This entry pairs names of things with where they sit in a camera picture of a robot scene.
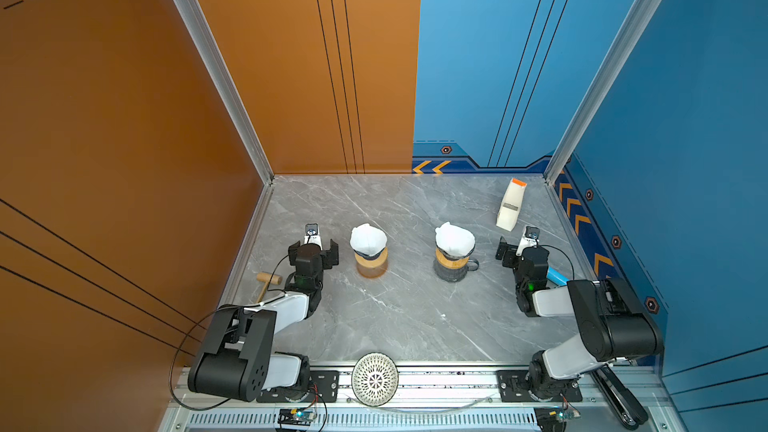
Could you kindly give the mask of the coffee filter box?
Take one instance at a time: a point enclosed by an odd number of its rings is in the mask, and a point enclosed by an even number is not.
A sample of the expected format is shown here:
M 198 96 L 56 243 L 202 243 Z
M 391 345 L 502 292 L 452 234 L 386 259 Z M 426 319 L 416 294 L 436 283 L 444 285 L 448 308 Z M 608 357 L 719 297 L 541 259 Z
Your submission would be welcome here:
M 527 184 L 512 178 L 508 184 L 497 214 L 496 226 L 511 232 L 517 224 Z

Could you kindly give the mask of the white paper coffee filter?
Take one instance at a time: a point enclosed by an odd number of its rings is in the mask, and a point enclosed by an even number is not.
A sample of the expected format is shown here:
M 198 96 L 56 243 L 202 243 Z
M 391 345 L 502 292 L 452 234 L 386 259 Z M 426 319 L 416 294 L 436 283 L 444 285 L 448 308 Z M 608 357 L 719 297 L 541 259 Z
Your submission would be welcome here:
M 361 224 L 352 229 L 350 246 L 358 255 L 375 258 L 386 248 L 387 236 L 369 223 Z

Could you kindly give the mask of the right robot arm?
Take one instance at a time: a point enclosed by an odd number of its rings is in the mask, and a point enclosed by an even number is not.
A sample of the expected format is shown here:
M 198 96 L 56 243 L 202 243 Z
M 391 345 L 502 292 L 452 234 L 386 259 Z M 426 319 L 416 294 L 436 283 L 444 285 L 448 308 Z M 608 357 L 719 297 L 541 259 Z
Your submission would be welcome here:
M 535 399 L 558 398 L 584 374 L 617 359 L 639 359 L 663 351 L 660 328 L 626 281 L 575 279 L 550 288 L 549 251 L 528 238 L 517 246 L 500 239 L 495 258 L 513 272 L 522 313 L 576 321 L 576 335 L 533 355 L 525 384 Z

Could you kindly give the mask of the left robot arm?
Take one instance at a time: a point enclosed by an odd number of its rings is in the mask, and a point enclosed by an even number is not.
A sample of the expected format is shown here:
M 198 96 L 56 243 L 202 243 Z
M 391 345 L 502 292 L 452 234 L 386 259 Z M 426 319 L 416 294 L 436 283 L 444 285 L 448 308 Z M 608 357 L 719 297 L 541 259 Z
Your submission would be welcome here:
M 289 246 L 287 258 L 294 272 L 278 296 L 253 305 L 224 305 L 210 314 L 188 373 L 190 391 L 243 402 L 264 391 L 291 401 L 310 393 L 309 359 L 275 352 L 273 342 L 277 333 L 315 313 L 324 272 L 339 264 L 339 246 L 330 241 L 324 249 L 319 239 L 307 237 Z

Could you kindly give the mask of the blue cylinder tool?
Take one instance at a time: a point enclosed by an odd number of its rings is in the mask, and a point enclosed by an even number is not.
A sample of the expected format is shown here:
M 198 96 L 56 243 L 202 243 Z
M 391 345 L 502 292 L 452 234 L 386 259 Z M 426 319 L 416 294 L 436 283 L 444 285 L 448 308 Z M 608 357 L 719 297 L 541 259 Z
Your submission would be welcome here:
M 568 277 L 552 268 L 547 271 L 547 279 L 558 287 L 565 286 L 569 282 Z

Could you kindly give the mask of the orange glass carafe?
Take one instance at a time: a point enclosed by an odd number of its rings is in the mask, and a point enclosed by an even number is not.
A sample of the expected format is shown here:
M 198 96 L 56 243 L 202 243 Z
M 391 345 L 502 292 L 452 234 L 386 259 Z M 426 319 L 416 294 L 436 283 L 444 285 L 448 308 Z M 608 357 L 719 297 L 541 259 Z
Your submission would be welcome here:
M 364 278 L 368 279 L 374 279 L 382 276 L 384 273 L 387 272 L 388 269 L 388 263 L 382 262 L 381 264 L 356 264 L 356 270 L 359 275 L 361 275 Z

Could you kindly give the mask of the wooden mallet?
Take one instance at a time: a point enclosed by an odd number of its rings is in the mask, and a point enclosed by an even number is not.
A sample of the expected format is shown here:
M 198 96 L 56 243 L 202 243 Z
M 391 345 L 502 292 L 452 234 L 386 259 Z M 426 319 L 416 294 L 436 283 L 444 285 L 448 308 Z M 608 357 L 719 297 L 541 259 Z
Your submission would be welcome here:
M 266 272 L 259 272 L 257 274 L 257 280 L 261 283 L 262 288 L 257 296 L 256 303 L 263 300 L 266 292 L 273 285 L 280 285 L 282 283 L 282 277 L 274 274 L 268 274 Z

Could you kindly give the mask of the grey glass mug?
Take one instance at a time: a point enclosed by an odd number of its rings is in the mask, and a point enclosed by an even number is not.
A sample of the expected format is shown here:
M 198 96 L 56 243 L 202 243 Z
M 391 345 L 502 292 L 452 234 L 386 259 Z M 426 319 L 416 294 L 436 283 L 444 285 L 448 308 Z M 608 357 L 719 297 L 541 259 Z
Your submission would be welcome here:
M 451 259 L 440 252 L 437 252 L 434 262 L 435 274 L 446 282 L 460 282 L 468 272 L 474 272 L 479 269 L 479 262 L 471 257 L 460 259 Z

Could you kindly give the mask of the white patterned bowl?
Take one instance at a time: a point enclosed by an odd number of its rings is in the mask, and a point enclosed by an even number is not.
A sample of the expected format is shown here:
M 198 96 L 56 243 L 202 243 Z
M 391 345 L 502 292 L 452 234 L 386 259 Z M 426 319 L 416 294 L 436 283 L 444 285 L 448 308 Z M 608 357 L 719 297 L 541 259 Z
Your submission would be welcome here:
M 399 372 L 387 355 L 372 352 L 361 357 L 351 373 L 355 398 L 365 406 L 380 407 L 390 402 L 399 386 Z

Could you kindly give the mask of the right circuit board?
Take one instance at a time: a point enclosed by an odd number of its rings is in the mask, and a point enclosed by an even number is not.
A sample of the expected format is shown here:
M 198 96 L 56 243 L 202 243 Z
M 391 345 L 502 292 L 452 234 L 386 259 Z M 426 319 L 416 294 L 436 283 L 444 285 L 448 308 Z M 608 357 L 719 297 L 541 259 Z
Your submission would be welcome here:
M 565 432 L 567 424 L 581 418 L 576 409 L 536 408 L 536 423 L 542 432 Z

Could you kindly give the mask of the circuit board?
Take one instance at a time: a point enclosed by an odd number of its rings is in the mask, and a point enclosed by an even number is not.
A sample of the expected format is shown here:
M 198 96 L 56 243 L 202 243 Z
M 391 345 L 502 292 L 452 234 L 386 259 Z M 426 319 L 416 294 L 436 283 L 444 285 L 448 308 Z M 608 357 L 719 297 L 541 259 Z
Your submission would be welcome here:
M 280 409 L 277 425 L 279 429 L 303 429 L 312 426 L 317 418 L 314 410 L 306 408 Z
M 576 409 L 536 408 L 536 423 L 542 432 L 565 432 L 567 424 L 581 418 Z

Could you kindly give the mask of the left circuit board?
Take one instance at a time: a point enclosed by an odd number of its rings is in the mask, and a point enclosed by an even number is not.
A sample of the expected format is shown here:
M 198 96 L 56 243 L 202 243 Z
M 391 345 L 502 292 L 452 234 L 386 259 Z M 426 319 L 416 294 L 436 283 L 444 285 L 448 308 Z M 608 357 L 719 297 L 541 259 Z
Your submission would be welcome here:
M 314 410 L 306 408 L 280 409 L 277 425 L 279 429 L 303 429 L 312 426 L 317 418 Z

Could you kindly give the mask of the black stapler-like tool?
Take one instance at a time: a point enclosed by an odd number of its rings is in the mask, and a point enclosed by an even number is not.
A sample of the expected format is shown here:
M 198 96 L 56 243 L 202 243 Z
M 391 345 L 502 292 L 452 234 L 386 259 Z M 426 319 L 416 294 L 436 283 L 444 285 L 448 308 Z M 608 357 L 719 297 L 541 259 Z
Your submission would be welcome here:
M 608 365 L 591 371 L 590 376 L 625 429 L 636 431 L 647 423 L 648 412 Z

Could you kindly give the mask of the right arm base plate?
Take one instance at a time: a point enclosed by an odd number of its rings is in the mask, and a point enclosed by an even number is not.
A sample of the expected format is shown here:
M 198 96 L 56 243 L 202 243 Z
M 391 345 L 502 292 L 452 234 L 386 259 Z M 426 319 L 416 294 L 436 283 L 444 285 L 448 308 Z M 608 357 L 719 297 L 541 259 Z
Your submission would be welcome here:
M 557 402 L 562 397 L 569 403 L 579 403 L 583 401 L 583 395 L 579 384 L 570 381 L 566 386 L 560 388 L 550 398 L 542 398 L 531 394 L 528 383 L 528 370 L 523 369 L 502 369 L 496 371 L 497 387 L 501 400 L 504 403 L 512 402 Z

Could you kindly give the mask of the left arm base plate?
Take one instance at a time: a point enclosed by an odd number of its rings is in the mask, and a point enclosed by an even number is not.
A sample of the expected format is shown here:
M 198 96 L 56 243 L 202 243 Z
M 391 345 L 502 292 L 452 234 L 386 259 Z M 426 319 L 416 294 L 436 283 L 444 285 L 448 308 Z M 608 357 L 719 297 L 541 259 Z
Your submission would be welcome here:
M 310 371 L 308 382 L 305 386 L 297 385 L 289 388 L 275 388 L 263 390 L 257 398 L 258 403 L 310 403 L 315 399 L 315 393 L 319 394 L 321 402 L 335 403 L 339 391 L 340 372 L 338 370 L 314 370 Z

